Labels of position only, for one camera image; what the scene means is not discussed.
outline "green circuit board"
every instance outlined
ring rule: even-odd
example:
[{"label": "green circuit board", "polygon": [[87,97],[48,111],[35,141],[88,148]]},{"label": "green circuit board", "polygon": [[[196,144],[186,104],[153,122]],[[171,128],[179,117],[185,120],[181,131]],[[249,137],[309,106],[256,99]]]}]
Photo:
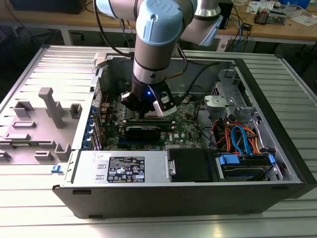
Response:
[{"label": "green circuit board", "polygon": [[[155,113],[149,113],[140,120],[137,112],[129,111],[117,101],[108,104],[103,112],[102,127],[106,136],[103,150],[163,151],[168,148],[202,148],[202,139],[194,122],[194,102],[178,106],[177,112],[163,119],[157,118]],[[125,128],[128,126],[159,127],[160,139],[148,143],[126,142]]]}]

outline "aluminum table surface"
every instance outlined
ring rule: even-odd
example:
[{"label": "aluminum table surface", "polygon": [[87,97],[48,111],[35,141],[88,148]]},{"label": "aluminum table surface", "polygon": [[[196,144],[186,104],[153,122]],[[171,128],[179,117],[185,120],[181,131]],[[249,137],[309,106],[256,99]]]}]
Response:
[{"label": "aluminum table surface", "polygon": [[[15,115],[18,99],[38,107],[42,86],[69,107],[83,103],[95,74],[93,58],[105,48],[50,46],[41,49],[0,105],[0,136]],[[274,55],[186,52],[191,56],[242,58],[294,144],[317,178],[317,98],[288,63]],[[213,237],[317,236],[317,190],[284,200],[262,214],[199,217],[81,220],[51,191],[62,176],[52,165],[0,166],[0,236]]]}]

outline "workbench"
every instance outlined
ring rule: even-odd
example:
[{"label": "workbench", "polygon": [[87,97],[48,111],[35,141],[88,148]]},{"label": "workbench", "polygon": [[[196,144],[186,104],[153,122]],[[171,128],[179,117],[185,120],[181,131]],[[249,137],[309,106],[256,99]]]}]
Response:
[{"label": "workbench", "polygon": [[[92,12],[83,9],[79,15],[49,12],[15,11],[9,4],[13,14],[26,26],[32,28],[58,29],[61,31],[65,45],[73,45],[71,31],[100,31],[97,27],[95,16]],[[246,14],[247,7],[236,7],[245,23],[253,25],[250,41],[290,43],[313,45],[317,41],[317,24],[304,26],[287,19],[285,25],[258,25],[253,21],[254,14]],[[308,11],[317,11],[317,6],[309,5]],[[119,20],[100,14],[100,20],[106,32],[122,32]],[[4,0],[0,0],[0,25],[21,26],[7,10]],[[224,51],[230,39],[238,34],[233,21],[228,22],[225,30],[219,30],[216,38],[220,39],[217,51]]]},{"label": "workbench", "polygon": [[[0,136],[12,122],[17,100],[45,107],[41,87],[52,87],[63,107],[85,104],[96,52],[109,48],[50,46],[38,51],[0,104]],[[185,51],[190,57],[244,60],[311,172],[317,178],[317,97],[284,59],[274,55]],[[262,214],[197,217],[76,218],[52,192],[63,176],[52,165],[0,165],[0,234],[3,238],[174,237],[263,238],[317,235],[317,190],[284,200]]]}]

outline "motherboard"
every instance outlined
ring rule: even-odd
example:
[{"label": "motherboard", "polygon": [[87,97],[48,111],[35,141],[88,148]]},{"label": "motherboard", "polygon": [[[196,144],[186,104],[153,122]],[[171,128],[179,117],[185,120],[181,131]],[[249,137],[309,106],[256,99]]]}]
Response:
[{"label": "motherboard", "polygon": [[202,148],[194,116],[195,102],[180,105],[177,112],[166,118],[159,118],[155,112],[149,112],[143,119],[116,100],[104,103],[101,107],[103,150]]}]

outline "warning label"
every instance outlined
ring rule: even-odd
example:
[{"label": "warning label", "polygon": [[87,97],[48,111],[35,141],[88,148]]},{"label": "warning label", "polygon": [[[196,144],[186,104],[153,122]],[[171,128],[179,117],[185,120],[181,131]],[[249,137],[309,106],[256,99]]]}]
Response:
[{"label": "warning label", "polygon": [[144,157],[110,157],[108,182],[144,182]]}]

